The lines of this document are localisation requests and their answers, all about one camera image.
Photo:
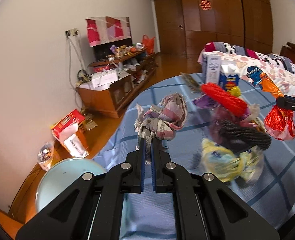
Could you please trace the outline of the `red foil snack wrapper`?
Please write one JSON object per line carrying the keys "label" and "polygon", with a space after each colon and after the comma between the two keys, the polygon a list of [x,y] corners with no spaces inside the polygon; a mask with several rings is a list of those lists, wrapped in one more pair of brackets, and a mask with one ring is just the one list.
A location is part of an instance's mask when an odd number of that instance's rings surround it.
{"label": "red foil snack wrapper", "polygon": [[[285,99],[283,93],[270,77],[257,66],[247,68],[246,76],[252,80],[252,85],[258,85],[263,92],[270,93],[276,100]],[[275,104],[264,119],[267,133],[277,140],[286,141],[295,138],[294,112]]]}

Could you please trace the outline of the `yellow white plastic bag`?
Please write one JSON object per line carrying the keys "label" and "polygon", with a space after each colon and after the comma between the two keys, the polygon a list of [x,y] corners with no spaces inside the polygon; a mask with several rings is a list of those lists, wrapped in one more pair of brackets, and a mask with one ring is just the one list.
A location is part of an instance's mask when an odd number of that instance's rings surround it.
{"label": "yellow white plastic bag", "polygon": [[242,178],[246,183],[255,183],[264,168],[264,154],[254,146],[245,152],[234,154],[231,150],[209,139],[203,139],[200,167],[214,174],[223,183]]}

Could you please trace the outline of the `black striped yarn bundle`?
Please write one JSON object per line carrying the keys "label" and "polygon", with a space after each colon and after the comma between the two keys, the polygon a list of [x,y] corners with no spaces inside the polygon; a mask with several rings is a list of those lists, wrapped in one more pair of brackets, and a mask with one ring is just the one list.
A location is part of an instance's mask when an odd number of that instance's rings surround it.
{"label": "black striped yarn bundle", "polygon": [[265,133],[257,131],[255,128],[242,127],[230,120],[219,122],[219,134],[228,140],[239,140],[249,146],[258,146],[262,150],[267,150],[271,145],[271,137]]}

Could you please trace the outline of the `light blue trash bin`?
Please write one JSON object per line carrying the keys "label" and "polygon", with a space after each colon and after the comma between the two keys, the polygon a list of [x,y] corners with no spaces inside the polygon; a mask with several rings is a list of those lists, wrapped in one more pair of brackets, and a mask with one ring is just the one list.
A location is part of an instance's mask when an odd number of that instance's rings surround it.
{"label": "light blue trash bin", "polygon": [[55,164],[45,173],[37,187],[36,212],[41,211],[77,178],[88,172],[96,176],[106,170],[95,161],[85,158],[69,158]]}

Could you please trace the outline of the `blue tissue box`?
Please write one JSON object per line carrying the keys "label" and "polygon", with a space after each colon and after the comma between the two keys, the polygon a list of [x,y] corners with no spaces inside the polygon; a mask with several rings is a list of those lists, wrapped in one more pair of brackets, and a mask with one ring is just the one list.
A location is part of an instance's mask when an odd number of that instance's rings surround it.
{"label": "blue tissue box", "polygon": [[222,64],[220,69],[219,86],[228,91],[239,85],[239,74],[236,72],[235,65]]}

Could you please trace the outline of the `wooden tv cabinet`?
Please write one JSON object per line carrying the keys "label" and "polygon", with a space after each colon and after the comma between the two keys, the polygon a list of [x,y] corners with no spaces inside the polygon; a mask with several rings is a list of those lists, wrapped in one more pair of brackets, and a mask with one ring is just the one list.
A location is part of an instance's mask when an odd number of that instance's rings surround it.
{"label": "wooden tv cabinet", "polygon": [[113,67],[118,72],[118,81],[94,88],[92,77],[89,82],[77,86],[82,103],[90,112],[98,112],[111,118],[119,118],[121,113],[154,74],[157,64],[156,54],[147,54],[146,49],[116,59],[90,64],[91,67]]}

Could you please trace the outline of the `clear bag of wrappers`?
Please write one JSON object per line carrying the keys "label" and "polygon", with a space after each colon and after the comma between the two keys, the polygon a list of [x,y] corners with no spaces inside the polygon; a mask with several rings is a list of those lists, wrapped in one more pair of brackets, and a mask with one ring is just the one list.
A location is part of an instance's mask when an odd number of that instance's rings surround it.
{"label": "clear bag of wrappers", "polygon": [[40,167],[48,171],[52,166],[52,160],[54,158],[54,145],[50,142],[44,144],[37,154],[37,162]]}

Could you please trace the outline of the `purple wrapper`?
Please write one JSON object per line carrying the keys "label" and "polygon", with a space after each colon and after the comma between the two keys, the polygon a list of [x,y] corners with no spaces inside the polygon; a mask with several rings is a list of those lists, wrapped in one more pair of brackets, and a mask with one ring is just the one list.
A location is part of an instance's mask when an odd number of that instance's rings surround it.
{"label": "purple wrapper", "polygon": [[219,105],[218,102],[211,99],[206,94],[203,94],[199,98],[193,99],[192,102],[199,109],[213,109]]}

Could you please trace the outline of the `white tall carton box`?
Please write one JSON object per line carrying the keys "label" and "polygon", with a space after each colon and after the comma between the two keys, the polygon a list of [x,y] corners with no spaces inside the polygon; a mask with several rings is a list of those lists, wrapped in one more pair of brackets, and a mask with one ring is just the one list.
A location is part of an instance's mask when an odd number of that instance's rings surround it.
{"label": "white tall carton box", "polygon": [[221,56],[215,53],[202,54],[202,72],[204,83],[219,84]]}

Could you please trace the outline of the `dark patterned flat packet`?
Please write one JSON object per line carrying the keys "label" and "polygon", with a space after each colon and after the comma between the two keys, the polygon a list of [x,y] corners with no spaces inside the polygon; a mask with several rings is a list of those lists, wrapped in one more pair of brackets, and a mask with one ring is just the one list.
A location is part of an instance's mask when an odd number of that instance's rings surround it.
{"label": "dark patterned flat packet", "polygon": [[196,80],[190,74],[181,73],[181,78],[192,93],[199,93],[201,91],[200,85],[196,82]]}

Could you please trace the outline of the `white mug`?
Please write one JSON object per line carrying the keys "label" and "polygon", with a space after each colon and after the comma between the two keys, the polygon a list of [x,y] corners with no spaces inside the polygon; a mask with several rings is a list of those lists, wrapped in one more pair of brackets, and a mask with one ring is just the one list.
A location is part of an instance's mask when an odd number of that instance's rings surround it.
{"label": "white mug", "polygon": [[145,48],[145,45],[142,42],[136,43],[135,47],[137,50],[142,50]]}

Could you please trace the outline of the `red double happiness decal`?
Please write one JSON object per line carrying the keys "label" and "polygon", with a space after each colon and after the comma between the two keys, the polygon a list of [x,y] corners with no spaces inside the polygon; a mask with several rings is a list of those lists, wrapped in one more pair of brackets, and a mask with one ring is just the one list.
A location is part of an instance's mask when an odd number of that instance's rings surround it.
{"label": "red double happiness decal", "polygon": [[199,3],[199,7],[202,10],[211,10],[212,9],[211,2],[209,0],[201,0]]}

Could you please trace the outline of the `orange bag on cabinet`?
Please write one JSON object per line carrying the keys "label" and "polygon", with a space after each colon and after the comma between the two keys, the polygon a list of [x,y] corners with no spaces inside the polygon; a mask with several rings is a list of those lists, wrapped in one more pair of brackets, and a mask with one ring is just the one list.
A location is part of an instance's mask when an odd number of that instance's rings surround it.
{"label": "orange bag on cabinet", "polygon": [[155,37],[149,38],[147,35],[143,35],[142,43],[144,45],[144,48],[146,48],[148,55],[154,53]]}

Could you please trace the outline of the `cloth covered television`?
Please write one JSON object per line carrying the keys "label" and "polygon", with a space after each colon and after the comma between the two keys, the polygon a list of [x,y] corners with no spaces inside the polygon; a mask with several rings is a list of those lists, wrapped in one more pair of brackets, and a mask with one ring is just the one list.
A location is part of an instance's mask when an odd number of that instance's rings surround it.
{"label": "cloth covered television", "polygon": [[96,61],[114,54],[115,49],[132,46],[130,19],[128,17],[100,16],[86,18],[89,46],[93,48]]}

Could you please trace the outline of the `wooden door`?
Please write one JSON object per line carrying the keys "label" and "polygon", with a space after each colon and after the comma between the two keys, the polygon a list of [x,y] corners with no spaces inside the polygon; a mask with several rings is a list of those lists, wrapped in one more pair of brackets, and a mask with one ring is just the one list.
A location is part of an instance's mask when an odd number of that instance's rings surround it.
{"label": "wooden door", "polygon": [[163,54],[186,54],[181,0],[154,0],[160,49]]}

